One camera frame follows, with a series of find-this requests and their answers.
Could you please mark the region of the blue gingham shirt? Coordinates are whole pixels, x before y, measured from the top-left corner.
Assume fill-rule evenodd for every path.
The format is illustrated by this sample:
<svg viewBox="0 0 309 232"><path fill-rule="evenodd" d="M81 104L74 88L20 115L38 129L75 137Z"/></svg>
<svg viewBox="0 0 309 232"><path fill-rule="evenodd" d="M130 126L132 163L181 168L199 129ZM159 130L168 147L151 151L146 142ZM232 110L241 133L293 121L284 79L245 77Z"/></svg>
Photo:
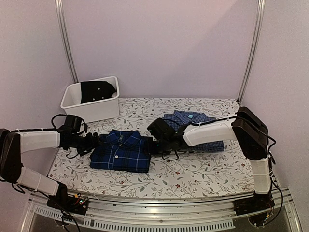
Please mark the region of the blue gingham shirt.
<svg viewBox="0 0 309 232"><path fill-rule="evenodd" d="M215 118L208 117L204 113L178 110L174 110L173 114L164 114L162 119L175 131L177 131L180 126L188 124L190 122L202 123L215 120ZM196 146L188 147L184 150L197 152L221 152L224 150L224 143L223 141L203 143Z"/></svg>

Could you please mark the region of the dark blue plaid shirt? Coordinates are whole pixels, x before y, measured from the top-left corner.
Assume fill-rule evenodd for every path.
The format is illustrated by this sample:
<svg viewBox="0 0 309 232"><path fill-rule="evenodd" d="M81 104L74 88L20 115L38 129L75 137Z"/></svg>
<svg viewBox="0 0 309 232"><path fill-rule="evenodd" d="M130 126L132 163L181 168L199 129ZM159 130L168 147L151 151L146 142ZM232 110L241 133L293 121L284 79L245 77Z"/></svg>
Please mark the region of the dark blue plaid shirt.
<svg viewBox="0 0 309 232"><path fill-rule="evenodd" d="M146 139L137 130L112 130L101 135L100 141L102 145L90 155L92 169L149 172L151 156L147 151Z"/></svg>

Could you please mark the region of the white plastic bin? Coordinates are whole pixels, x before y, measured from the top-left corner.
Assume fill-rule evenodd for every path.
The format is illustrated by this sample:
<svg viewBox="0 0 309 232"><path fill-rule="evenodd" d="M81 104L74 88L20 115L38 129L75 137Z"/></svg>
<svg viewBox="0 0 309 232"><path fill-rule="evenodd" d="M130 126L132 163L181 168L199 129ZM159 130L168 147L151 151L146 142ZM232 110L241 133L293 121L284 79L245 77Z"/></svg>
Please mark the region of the white plastic bin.
<svg viewBox="0 0 309 232"><path fill-rule="evenodd" d="M118 117L120 91L117 77L109 76L90 81L106 81L114 86L116 93L109 99L81 104L81 86L79 82L67 86L60 107L66 114L79 116L86 123Z"/></svg>

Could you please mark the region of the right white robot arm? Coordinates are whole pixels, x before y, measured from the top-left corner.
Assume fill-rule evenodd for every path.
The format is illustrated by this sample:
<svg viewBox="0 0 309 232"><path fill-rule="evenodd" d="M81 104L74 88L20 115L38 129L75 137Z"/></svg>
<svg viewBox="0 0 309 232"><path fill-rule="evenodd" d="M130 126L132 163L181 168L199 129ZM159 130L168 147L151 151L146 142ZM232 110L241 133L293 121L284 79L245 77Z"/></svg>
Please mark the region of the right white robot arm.
<svg viewBox="0 0 309 232"><path fill-rule="evenodd" d="M254 197L250 207L261 210L268 203L271 193L269 150L272 139L267 126L248 108L240 107L236 114L207 122L188 122L177 130L158 118L147 130L158 141L163 151L185 150L200 144L223 140L237 140L243 155L249 160L254 179Z"/></svg>

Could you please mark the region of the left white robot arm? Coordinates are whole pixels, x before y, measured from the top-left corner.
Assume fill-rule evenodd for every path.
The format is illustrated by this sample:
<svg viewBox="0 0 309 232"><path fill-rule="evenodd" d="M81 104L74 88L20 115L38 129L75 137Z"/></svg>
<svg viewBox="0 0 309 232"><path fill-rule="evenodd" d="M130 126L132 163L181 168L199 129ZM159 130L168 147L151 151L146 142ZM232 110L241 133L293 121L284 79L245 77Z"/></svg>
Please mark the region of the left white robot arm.
<svg viewBox="0 0 309 232"><path fill-rule="evenodd" d="M0 130L0 176L11 184L53 196L53 202L62 210L72 205L67 187L42 174L39 165L53 151L75 149L83 156L99 146L96 133L85 136L64 129Z"/></svg>

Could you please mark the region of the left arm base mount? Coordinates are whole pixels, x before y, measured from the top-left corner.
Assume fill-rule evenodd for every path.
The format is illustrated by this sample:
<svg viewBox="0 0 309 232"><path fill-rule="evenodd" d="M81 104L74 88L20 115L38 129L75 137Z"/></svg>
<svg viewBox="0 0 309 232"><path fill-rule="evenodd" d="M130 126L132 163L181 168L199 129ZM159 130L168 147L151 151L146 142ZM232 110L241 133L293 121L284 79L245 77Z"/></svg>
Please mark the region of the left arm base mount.
<svg viewBox="0 0 309 232"><path fill-rule="evenodd" d="M69 213L85 215L88 209L89 198L82 196L80 193L75 195L68 195L67 192L59 192L55 196L49 196L47 206L66 210Z"/></svg>

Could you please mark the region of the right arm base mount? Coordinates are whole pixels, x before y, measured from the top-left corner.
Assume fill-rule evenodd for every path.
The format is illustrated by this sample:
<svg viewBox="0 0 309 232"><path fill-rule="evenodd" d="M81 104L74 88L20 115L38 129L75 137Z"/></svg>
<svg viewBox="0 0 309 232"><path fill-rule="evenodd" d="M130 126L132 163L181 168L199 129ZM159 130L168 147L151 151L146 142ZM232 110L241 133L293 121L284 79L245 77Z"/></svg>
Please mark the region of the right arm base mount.
<svg viewBox="0 0 309 232"><path fill-rule="evenodd" d="M272 195L253 194L252 197L233 201L237 216L247 215L249 222L255 227L265 226L275 206Z"/></svg>

